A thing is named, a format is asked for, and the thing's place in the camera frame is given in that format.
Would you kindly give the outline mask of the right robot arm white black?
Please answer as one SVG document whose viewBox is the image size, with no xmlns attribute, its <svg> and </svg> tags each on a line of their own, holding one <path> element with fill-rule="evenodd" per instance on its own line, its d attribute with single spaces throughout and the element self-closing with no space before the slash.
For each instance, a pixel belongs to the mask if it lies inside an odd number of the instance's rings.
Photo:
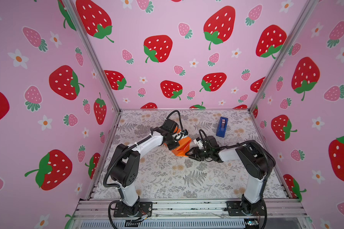
<svg viewBox="0 0 344 229">
<path fill-rule="evenodd" d="M 240 160 L 249 174 L 248 183 L 241 197 L 240 210 L 251 215 L 264 203 L 263 193 L 276 166 L 275 159 L 257 141 L 248 140 L 232 146 L 213 147 L 209 141 L 200 140 L 198 146 L 185 155 L 196 161 L 207 158 L 217 163 Z"/>
</svg>

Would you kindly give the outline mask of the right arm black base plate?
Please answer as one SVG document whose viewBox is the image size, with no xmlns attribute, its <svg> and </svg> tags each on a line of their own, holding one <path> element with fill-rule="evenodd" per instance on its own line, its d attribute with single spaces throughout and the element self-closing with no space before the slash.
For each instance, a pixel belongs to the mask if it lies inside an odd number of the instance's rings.
<svg viewBox="0 0 344 229">
<path fill-rule="evenodd" d="M 267 215 L 267 210 L 262 200 L 254 204 L 245 201 L 227 201 L 226 205 L 229 216 L 249 217 Z"/>
</svg>

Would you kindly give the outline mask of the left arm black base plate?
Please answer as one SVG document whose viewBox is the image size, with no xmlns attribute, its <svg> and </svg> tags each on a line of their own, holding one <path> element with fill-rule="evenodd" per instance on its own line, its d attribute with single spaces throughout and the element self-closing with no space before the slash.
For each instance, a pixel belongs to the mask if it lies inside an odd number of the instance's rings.
<svg viewBox="0 0 344 229">
<path fill-rule="evenodd" d="M 118 201 L 113 217 L 115 218 L 129 218 L 142 217 L 144 215 L 151 216 L 153 211 L 153 202 L 136 202 L 134 206 L 127 206 L 125 203 Z"/>
</svg>

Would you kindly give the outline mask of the yellow orange wrapping paper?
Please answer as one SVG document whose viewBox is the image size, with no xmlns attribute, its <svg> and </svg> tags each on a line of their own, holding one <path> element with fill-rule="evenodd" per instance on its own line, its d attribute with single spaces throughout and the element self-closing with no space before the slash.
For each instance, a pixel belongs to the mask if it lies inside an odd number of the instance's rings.
<svg viewBox="0 0 344 229">
<path fill-rule="evenodd" d="M 179 134 L 181 129 L 178 126 L 175 126 L 173 131 L 170 131 L 172 135 Z M 190 143 L 192 139 L 187 136 L 186 138 L 179 141 L 180 146 L 171 152 L 174 153 L 175 156 L 185 156 L 185 153 L 190 150 Z"/>
</svg>

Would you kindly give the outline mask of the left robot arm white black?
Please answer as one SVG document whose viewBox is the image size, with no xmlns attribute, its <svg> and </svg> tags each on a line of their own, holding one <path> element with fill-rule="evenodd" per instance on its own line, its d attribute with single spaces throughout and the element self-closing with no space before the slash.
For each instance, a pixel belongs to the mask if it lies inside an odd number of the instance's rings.
<svg viewBox="0 0 344 229">
<path fill-rule="evenodd" d="M 132 145 L 118 145 L 103 178 L 103 186 L 116 187 L 121 197 L 122 207 L 129 211 L 136 211 L 140 204 L 140 197 L 136 192 L 134 181 L 138 175 L 140 159 L 154 148 L 164 144 L 170 150 L 174 150 L 180 145 L 179 141 L 187 136 L 187 130 L 176 132 L 164 127 L 156 127 L 152 128 L 145 138 Z"/>
</svg>

